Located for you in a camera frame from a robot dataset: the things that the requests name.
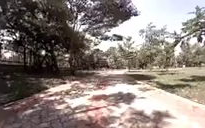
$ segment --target tree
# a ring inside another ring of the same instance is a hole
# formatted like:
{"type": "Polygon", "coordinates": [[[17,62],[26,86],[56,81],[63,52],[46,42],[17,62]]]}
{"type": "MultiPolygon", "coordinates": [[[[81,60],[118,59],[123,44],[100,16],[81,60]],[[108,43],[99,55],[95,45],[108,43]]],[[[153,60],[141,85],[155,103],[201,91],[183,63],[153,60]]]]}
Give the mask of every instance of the tree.
{"type": "Polygon", "coordinates": [[[10,34],[11,45],[24,49],[24,56],[33,55],[37,69],[46,65],[58,72],[58,56],[69,53],[75,70],[75,58],[88,48],[85,33],[101,36],[133,15],[137,11],[128,0],[0,0],[0,31],[10,34]]]}
{"type": "Polygon", "coordinates": [[[109,66],[114,69],[124,68],[124,60],[121,58],[121,53],[119,53],[118,48],[110,47],[106,51],[106,55],[109,61],[109,66]]]}
{"type": "Polygon", "coordinates": [[[152,23],[145,29],[139,31],[139,35],[144,39],[141,47],[142,68],[159,66],[168,68],[171,66],[171,58],[174,56],[174,48],[166,41],[170,33],[166,27],[156,28],[152,23]]]}
{"type": "Polygon", "coordinates": [[[132,41],[132,37],[124,37],[123,44],[118,44],[119,52],[121,53],[121,56],[123,59],[127,60],[127,67],[128,71],[130,71],[131,64],[130,61],[135,56],[135,48],[134,48],[135,42],[132,41]]]}

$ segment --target sky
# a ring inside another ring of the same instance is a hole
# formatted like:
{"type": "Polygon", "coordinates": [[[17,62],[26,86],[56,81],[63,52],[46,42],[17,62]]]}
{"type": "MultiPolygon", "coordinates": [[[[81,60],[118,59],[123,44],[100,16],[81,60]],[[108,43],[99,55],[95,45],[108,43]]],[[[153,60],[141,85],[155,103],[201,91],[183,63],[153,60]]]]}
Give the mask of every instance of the sky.
{"type": "MultiPolygon", "coordinates": [[[[157,27],[166,25],[168,31],[180,32],[182,22],[192,17],[188,13],[194,11],[197,5],[204,7],[205,0],[133,0],[133,4],[141,14],[112,29],[111,33],[132,36],[140,44],[142,39],[138,32],[147,24],[153,22],[157,27]]],[[[117,46],[117,42],[104,41],[98,47],[107,50],[110,46],[117,46]]]]}

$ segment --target green lawn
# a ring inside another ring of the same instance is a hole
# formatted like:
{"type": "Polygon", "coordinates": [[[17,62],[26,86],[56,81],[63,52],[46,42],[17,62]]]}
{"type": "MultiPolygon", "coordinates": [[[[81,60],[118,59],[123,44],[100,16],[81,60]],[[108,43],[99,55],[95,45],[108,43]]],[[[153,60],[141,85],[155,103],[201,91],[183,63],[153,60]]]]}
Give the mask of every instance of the green lawn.
{"type": "Polygon", "coordinates": [[[134,71],[127,75],[205,105],[205,67],[134,71]]]}

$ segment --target foliage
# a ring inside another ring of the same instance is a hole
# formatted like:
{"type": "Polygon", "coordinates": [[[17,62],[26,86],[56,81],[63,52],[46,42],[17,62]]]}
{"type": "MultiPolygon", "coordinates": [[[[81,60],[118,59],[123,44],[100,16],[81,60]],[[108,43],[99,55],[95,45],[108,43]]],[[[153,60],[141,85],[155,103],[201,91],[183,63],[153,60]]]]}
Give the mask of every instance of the foliage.
{"type": "Polygon", "coordinates": [[[121,57],[127,61],[128,70],[131,68],[130,61],[136,56],[134,43],[132,37],[124,37],[123,44],[118,44],[118,50],[121,57]]]}
{"type": "Polygon", "coordinates": [[[14,51],[23,49],[24,62],[28,53],[37,69],[57,72],[57,58],[70,54],[75,70],[75,58],[89,48],[86,34],[98,38],[136,15],[130,0],[0,0],[0,32],[8,33],[14,51]]]}

